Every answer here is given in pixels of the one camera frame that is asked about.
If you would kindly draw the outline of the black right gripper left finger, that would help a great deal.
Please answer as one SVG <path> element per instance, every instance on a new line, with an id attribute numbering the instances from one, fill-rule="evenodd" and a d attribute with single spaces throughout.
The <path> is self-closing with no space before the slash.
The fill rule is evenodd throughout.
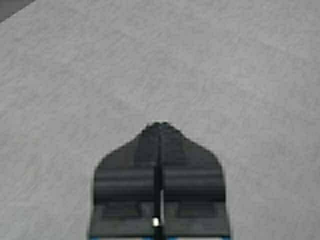
<path id="1" fill-rule="evenodd" d="M 92 180 L 92 210 L 87 239 L 153 239 L 159 195 L 155 169 L 160 123 L 147 124 L 136 136 L 98 162 Z"/>

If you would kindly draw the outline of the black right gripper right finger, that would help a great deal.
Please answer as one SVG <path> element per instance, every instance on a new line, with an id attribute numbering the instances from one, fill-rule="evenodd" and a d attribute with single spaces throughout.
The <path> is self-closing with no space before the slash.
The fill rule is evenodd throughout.
<path id="1" fill-rule="evenodd" d="M 229 240 L 226 199 L 216 155 L 171 124 L 159 124 L 158 238 Z"/>

